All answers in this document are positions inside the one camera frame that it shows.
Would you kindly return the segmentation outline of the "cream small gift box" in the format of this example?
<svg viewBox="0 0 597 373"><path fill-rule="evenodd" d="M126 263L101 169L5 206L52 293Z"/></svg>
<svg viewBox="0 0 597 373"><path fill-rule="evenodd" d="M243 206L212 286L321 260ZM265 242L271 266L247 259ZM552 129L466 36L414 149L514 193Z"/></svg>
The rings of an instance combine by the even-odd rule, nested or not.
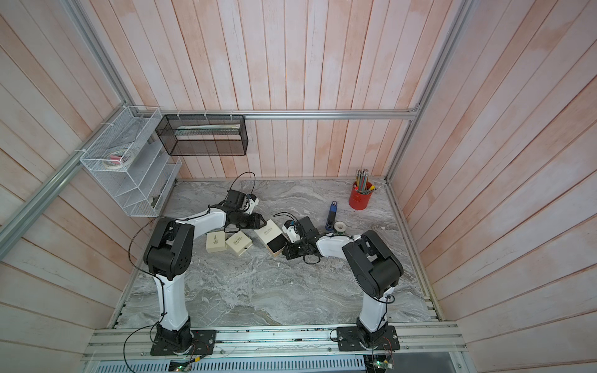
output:
<svg viewBox="0 0 597 373"><path fill-rule="evenodd" d="M282 253L288 242L283 231L270 219L266 225L254 231L273 256Z"/></svg>

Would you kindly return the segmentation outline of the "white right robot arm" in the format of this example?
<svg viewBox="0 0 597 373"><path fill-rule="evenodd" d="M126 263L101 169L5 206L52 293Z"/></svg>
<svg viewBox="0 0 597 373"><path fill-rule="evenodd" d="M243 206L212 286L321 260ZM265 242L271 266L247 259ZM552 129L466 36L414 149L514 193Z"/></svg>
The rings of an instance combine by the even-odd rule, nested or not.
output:
<svg viewBox="0 0 597 373"><path fill-rule="evenodd" d="M287 220L282 232L287 239L282 253L288 260L316 256L347 261L364 293L357 326L370 336L380 334L388 324L387 308L404 274L403 265L382 237L373 230L354 236L320 233L308 217Z"/></svg>

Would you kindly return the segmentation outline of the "cream drawer jewelry box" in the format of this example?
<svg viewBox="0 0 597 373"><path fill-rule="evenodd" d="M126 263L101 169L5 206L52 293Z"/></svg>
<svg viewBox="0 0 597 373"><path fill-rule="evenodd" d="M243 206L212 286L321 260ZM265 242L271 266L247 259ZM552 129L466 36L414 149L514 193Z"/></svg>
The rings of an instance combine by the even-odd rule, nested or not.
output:
<svg viewBox="0 0 597 373"><path fill-rule="evenodd" d="M253 246L253 241L245 233L238 231L231 235L226 241L227 247L232 250L236 256L242 256L249 248Z"/></svg>

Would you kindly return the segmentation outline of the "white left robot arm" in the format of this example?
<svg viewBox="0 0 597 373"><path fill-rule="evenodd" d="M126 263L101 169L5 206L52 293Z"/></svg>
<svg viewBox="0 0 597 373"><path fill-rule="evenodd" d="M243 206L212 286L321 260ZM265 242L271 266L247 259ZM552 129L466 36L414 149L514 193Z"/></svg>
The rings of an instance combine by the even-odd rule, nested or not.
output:
<svg viewBox="0 0 597 373"><path fill-rule="evenodd" d="M184 274L191 264L194 240L229 225L239 229L264 227L263 216L254 211L258 204L255 194L230 189L223 201L205 211L186 218L158 220L143 256L158 288L160 321L156 343L175 354L191 349L194 336L184 300Z"/></svg>

